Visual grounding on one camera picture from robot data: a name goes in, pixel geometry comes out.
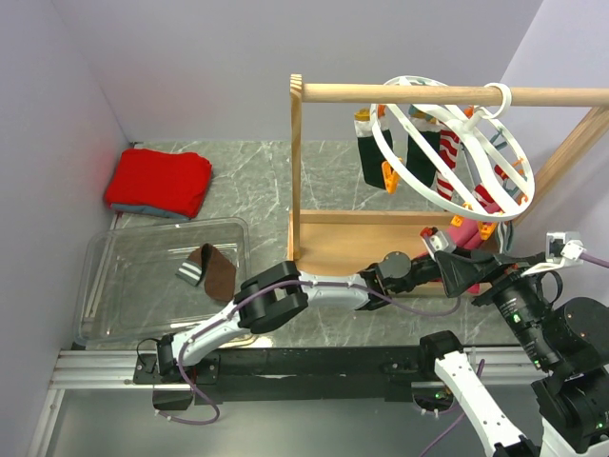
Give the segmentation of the dark green sock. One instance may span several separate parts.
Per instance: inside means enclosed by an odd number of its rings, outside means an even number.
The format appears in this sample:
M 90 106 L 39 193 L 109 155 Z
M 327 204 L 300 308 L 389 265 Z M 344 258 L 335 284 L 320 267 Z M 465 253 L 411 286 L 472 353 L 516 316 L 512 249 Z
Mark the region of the dark green sock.
M 411 117 L 410 121 L 424 137 L 427 143 L 432 147 L 432 149 L 435 152 L 438 152 L 440 148 L 441 136 L 440 127 L 437 124 L 430 123 L 422 118 Z M 432 187 L 437 168 L 411 135 L 408 135 L 406 167 L 428 188 Z
M 385 189 L 382 169 L 385 158 L 374 138 L 369 116 L 357 114 L 354 128 L 364 181 L 374 188 Z

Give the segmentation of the white round clip hanger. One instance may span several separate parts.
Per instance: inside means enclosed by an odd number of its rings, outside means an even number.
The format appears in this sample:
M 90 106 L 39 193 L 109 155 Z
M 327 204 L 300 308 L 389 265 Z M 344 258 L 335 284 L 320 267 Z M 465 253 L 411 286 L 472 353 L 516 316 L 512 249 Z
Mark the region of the white round clip hanger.
M 513 92 L 494 84 L 497 109 L 476 103 L 371 104 L 368 128 L 379 154 L 385 188 L 404 181 L 437 207 L 481 222 L 508 222 L 536 193 L 530 162 L 500 118 Z

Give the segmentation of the red white striped sock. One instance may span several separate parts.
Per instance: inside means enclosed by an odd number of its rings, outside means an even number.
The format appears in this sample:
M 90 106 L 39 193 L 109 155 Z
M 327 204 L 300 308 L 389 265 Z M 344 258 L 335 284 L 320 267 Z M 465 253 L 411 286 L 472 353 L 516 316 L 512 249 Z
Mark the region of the red white striped sock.
M 451 171 L 455 169 L 460 150 L 459 136 L 450 129 L 442 129 L 438 154 Z M 440 171 L 436 172 L 436 190 L 442 198 L 452 200 L 454 187 Z

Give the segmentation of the brown striped-cuff sock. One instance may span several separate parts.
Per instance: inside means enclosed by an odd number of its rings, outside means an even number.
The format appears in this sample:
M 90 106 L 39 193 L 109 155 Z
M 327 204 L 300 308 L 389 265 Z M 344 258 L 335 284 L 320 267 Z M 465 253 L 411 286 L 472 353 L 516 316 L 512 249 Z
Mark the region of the brown striped-cuff sock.
M 215 246 L 203 244 L 189 254 L 175 275 L 193 287 L 203 286 L 210 299 L 228 303 L 234 296 L 236 272 Z

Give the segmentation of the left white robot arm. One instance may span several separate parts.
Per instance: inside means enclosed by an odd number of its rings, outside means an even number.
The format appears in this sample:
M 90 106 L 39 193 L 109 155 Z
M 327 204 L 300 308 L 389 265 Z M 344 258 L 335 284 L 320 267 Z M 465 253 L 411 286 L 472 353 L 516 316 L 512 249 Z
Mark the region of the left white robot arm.
M 219 312 L 196 327 L 170 333 L 156 343 L 156 370 L 164 383 L 177 383 L 210 352 L 249 334 L 272 332 L 307 308 L 372 311 L 406 293 L 441 278 L 426 254 L 410 259 L 391 252 L 350 276 L 323 276 L 283 261 L 250 278 Z

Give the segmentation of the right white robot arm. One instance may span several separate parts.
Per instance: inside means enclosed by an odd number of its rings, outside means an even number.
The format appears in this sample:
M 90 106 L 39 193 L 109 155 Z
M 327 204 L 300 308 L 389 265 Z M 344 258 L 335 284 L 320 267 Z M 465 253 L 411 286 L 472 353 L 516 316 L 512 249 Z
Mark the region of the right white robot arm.
M 458 297 L 477 283 L 490 288 L 474 299 L 493 305 L 542 376 L 532 382 L 543 427 L 535 445 L 509 419 L 467 362 L 449 330 L 420 340 L 418 369 L 443 382 L 475 428 L 488 456 L 605 456 L 608 453 L 608 308 L 575 297 L 555 308 L 541 290 L 544 275 L 564 262 L 537 254 L 510 257 L 438 251 L 444 290 Z

